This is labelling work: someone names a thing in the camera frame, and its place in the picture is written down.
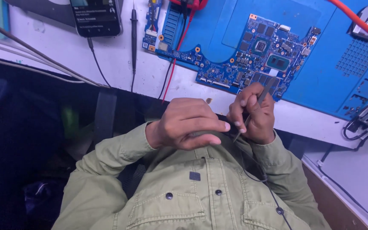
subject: person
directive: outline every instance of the person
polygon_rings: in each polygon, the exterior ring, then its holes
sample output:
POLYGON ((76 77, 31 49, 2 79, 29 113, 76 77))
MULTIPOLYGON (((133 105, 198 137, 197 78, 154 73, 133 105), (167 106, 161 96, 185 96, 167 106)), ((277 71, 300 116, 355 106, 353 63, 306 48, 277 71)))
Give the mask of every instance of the person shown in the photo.
POLYGON ((273 130, 272 97, 257 103, 262 91, 253 83, 229 106, 227 118, 242 133, 235 143, 230 124, 191 98, 173 99, 160 120, 100 142, 76 163, 53 229, 330 229, 301 161, 273 130), (242 153, 257 160, 263 179, 243 170, 242 153), (117 176, 143 157, 148 170, 128 200, 117 176))

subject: man's right hand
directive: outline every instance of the man's right hand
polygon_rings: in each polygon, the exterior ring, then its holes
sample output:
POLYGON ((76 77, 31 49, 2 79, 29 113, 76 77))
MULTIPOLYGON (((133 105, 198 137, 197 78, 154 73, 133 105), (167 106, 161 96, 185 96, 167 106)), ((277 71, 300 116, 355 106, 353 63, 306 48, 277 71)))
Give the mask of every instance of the man's right hand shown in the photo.
POLYGON ((146 127, 146 138, 154 149, 171 146, 193 150, 207 145, 221 144, 212 134, 194 136, 198 131, 227 132, 230 125, 220 121, 202 99, 176 98, 171 100, 161 120, 146 127))

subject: white workbench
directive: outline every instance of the white workbench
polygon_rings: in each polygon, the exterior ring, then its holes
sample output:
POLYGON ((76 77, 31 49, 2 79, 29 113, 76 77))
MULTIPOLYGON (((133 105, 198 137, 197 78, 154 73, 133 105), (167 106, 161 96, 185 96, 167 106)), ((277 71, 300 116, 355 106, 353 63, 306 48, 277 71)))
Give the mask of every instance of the white workbench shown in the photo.
MULTIPOLYGON (((160 95, 169 62, 141 48, 148 9, 147 2, 147 0, 135 1, 139 21, 134 92, 157 98, 160 95)), ((167 4, 164 4, 164 9, 161 10, 159 27, 164 23, 166 6, 167 4)), ((93 39, 95 53, 107 81, 111 86, 127 91, 130 91, 132 81, 130 24, 132 7, 133 0, 124 1, 121 14, 124 33, 121 36, 93 39)), ((86 39, 77 35, 75 28, 33 13, 26 13, 16 7, 10 6, 9 10, 13 35, 74 71, 105 84, 86 39)), ((5 51, 0 51, 0 58, 11 61, 21 60, 25 65, 59 72, 49 66, 5 51)), ((217 114, 226 115, 235 95, 197 84, 195 78, 195 71, 176 66, 166 100, 170 101, 176 97, 211 98, 212 110, 217 114)), ((355 148, 359 143, 359 141, 347 141, 343 138, 342 128, 346 121, 290 102, 281 100, 275 104, 275 118, 275 128, 283 131, 349 148, 355 148)))

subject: shirt button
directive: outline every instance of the shirt button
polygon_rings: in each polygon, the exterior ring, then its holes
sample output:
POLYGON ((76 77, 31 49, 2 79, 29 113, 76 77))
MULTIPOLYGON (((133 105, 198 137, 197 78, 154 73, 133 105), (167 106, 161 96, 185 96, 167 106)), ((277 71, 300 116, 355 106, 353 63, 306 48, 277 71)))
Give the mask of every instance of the shirt button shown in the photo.
POLYGON ((284 211, 281 207, 277 207, 276 208, 276 212, 279 214, 279 215, 283 215, 284 211))
POLYGON ((173 194, 171 192, 166 193, 167 200, 171 200, 173 198, 173 194))

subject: blue circuit board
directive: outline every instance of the blue circuit board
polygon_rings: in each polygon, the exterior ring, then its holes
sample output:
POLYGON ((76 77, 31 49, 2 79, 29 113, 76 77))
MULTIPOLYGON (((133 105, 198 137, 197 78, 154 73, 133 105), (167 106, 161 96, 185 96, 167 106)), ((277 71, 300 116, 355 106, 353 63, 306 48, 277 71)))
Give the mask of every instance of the blue circuit board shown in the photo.
POLYGON ((154 46, 155 53, 159 55, 198 66, 198 83, 234 94, 252 82, 265 86, 269 76, 276 76, 269 93, 279 101, 310 54, 316 35, 320 34, 319 28, 312 27, 307 36, 299 40, 299 36, 289 31, 286 25, 250 14, 238 49, 222 63, 213 63, 205 58, 200 45, 186 52, 174 50, 169 43, 163 42, 162 34, 156 37, 154 46))
POLYGON ((148 12, 146 14, 147 23, 144 27, 144 38, 142 47, 146 50, 155 51, 155 44, 158 28, 158 19, 163 0, 150 0, 148 2, 148 12))

